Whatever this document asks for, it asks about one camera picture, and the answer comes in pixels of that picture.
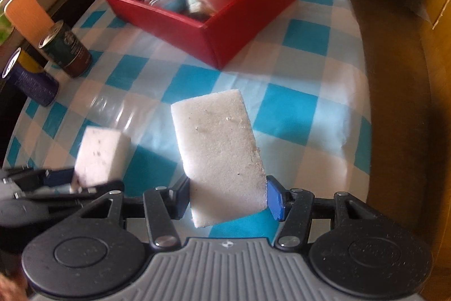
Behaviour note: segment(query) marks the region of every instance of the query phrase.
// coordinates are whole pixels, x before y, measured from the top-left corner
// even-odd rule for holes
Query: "blue checkered tablecloth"
[[[216,70],[116,18],[96,0],[74,32],[93,66],[61,83],[48,108],[26,102],[5,165],[59,168],[75,162],[86,126],[120,129],[132,139],[123,181],[127,195],[169,186],[183,172],[170,105],[240,89],[265,171],[287,188],[319,197],[368,192],[371,124],[358,23],[348,0],[298,0]],[[181,236],[273,238],[269,210],[204,229],[187,211]]]

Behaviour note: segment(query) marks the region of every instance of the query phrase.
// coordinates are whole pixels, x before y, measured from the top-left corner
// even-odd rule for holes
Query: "foam block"
[[[119,130],[87,127],[75,161],[74,184],[89,188],[122,179],[130,142]]]
[[[266,175],[240,91],[171,105],[175,134],[190,181],[193,222],[205,227],[267,206]]]
[[[47,36],[55,24],[37,0],[10,0],[5,6],[5,16],[21,35],[44,57],[47,54],[39,48],[39,42]]]

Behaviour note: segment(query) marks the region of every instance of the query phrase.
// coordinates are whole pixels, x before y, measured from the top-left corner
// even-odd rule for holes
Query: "white sponge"
[[[122,179],[130,142],[119,130],[87,127],[75,161],[75,183],[88,188]]]
[[[240,91],[176,102],[171,112],[183,168],[191,179],[194,225],[265,209],[266,175]]]

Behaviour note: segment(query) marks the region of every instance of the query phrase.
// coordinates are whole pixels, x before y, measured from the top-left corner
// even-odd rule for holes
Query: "drink can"
[[[91,53],[63,21],[52,26],[39,48],[72,78],[83,74],[92,62]]]
[[[59,82],[22,48],[11,56],[2,77],[42,106],[50,105],[58,93]]]

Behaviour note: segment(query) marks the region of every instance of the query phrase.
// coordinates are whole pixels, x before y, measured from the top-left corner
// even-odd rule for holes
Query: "metal screw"
[[[160,236],[155,240],[155,245],[161,248],[169,248],[175,244],[177,244],[177,238],[172,235]]]
[[[279,245],[283,246],[284,248],[294,248],[300,243],[301,240],[299,240],[299,238],[296,236],[284,236],[279,238]]]

